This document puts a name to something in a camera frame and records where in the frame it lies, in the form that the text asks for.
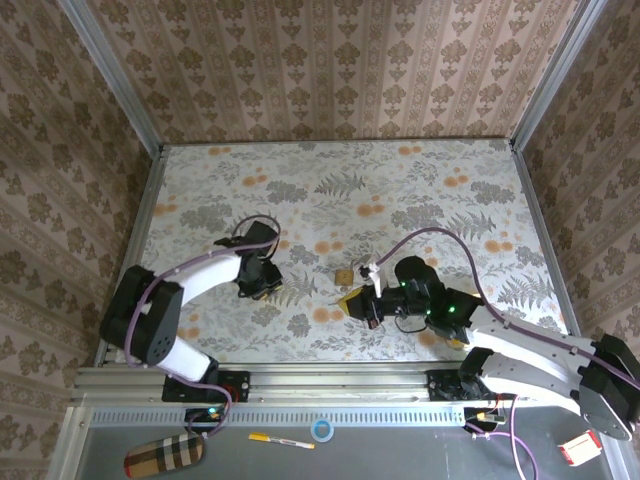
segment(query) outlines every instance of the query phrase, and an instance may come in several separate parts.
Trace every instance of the yellow object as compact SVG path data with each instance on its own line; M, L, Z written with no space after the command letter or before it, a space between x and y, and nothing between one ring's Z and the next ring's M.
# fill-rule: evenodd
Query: yellow object
M347 293L344 297L342 297L340 300L338 300L338 306L346 315L351 316L351 314L349 313L349 308L347 307L347 302L351 300L353 297L355 297L356 295L359 295L361 291L362 291L362 287L356 288L355 290L352 290L351 292Z
M287 440L284 438L270 437L266 433L250 433L249 440L256 440L258 442L277 443L278 445L288 445L290 447L306 448L307 450L313 450L316 448L313 443L296 442L295 440Z

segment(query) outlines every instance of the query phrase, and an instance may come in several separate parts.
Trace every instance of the patterned wallpaper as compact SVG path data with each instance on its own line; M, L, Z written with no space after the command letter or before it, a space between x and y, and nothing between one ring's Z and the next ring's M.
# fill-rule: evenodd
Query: patterned wallpaper
M524 153L583 333L640 356L640 1L608 2Z
M576 0L90 0L166 143L505 137Z
M57 3L0 2L0 478L44 478L148 164Z

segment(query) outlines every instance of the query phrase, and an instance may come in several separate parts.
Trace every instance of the blue tape roll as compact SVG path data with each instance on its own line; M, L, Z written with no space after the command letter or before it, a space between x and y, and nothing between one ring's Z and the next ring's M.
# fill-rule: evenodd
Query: blue tape roll
M328 431L326 433L321 433L320 429L326 428ZM333 425L329 423L329 420L324 418L319 418L313 425L311 425L311 436L318 443L326 443L333 438L333 432L335 429Z

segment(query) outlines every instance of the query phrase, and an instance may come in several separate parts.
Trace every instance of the gray floor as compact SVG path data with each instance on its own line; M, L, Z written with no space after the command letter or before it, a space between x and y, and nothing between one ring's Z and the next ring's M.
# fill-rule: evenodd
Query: gray floor
M311 442L308 429L269 428L267 433ZM569 467L558 444L586 430L579 417L560 409L518 412L518 435L534 451L541 479L611 479L604 455ZM508 439L486 441L460 428L341 428L316 450L249 441L253 429L227 428L206 441L203 460L192 467L152 478L173 480L443 480L517 479ZM125 453L137 446L180 433L176 428L92 429L79 479L126 479ZM533 478L525 463L527 478Z

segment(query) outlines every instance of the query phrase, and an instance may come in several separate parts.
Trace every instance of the pen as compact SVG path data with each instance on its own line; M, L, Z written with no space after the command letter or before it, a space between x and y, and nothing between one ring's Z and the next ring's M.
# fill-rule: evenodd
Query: pen
M316 448L313 443L296 442L295 440L286 440L284 438L270 437L266 433L252 433L249 440L257 440L258 442L278 443L280 445L289 445L290 447L300 447L313 450Z

